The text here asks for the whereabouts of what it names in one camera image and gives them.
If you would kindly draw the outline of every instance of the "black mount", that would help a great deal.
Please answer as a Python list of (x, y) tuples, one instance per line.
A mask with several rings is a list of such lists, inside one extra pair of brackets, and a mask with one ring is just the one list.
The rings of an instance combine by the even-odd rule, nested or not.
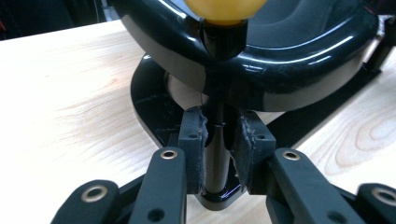
[[(332, 186), (302, 152), (290, 149), (379, 74), (395, 43), (392, 18), (371, 59), (343, 88), (268, 125), (253, 111), (221, 106), (216, 115), (208, 113), (216, 102), (184, 111), (163, 85), (167, 73), (146, 55), (134, 74), (132, 97), (147, 130), (163, 148), (152, 156), (145, 176), (120, 189), (104, 180), (76, 189), (52, 223), (184, 223), (186, 194), (197, 194), (205, 207), (220, 210), (245, 189), (267, 195), (274, 223), (396, 223), (396, 189), (364, 184), (355, 196)], [(219, 142), (217, 132), (230, 154), (230, 169), (216, 177), (225, 178), (225, 187), (210, 192), (206, 186), (219, 183), (208, 178), (213, 167), (207, 161), (216, 155), (207, 156), (206, 151)]]

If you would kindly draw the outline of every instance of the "wood grain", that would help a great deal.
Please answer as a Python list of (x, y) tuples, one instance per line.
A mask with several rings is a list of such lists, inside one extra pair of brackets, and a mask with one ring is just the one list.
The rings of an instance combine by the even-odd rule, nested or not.
[[(3, 41), (0, 52), (0, 223), (49, 223), (78, 186), (122, 186), (146, 172), (157, 147), (129, 90), (144, 52), (119, 21)], [(363, 182), (396, 187), (395, 62), (393, 53), (380, 78), (299, 146), (352, 192)], [(264, 200), (245, 194), (210, 212), (189, 196), (188, 223), (270, 223)]]

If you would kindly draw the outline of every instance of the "black glossy seat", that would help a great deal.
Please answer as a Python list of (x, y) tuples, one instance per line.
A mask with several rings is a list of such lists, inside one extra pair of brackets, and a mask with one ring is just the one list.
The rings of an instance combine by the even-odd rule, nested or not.
[(116, 0), (139, 45), (190, 87), (260, 111), (310, 105), (347, 83), (378, 28), (360, 0), (269, 0), (248, 21), (245, 49), (229, 60), (206, 50), (202, 24), (181, 0)]

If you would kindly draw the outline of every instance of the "glossy black surface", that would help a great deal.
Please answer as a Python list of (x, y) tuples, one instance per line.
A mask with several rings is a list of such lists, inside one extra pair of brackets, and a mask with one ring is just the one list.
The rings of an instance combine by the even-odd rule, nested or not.
[[(197, 17), (171, 1), (116, 0), (114, 6), (139, 45), (185, 84), (236, 107), (285, 111), (310, 105), (350, 80), (378, 25), (359, 0), (309, 1), (315, 7), (297, 2), (286, 10), (270, 0), (251, 19), (245, 50), (227, 61), (208, 54)], [(268, 13), (280, 9), (281, 16)], [(266, 14), (272, 19), (260, 19)]]

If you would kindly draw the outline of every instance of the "yellow ball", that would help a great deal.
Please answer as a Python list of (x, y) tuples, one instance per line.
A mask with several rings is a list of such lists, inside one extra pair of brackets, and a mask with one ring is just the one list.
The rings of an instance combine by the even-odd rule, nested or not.
[(267, 0), (184, 0), (196, 15), (218, 25), (233, 25), (252, 17)]

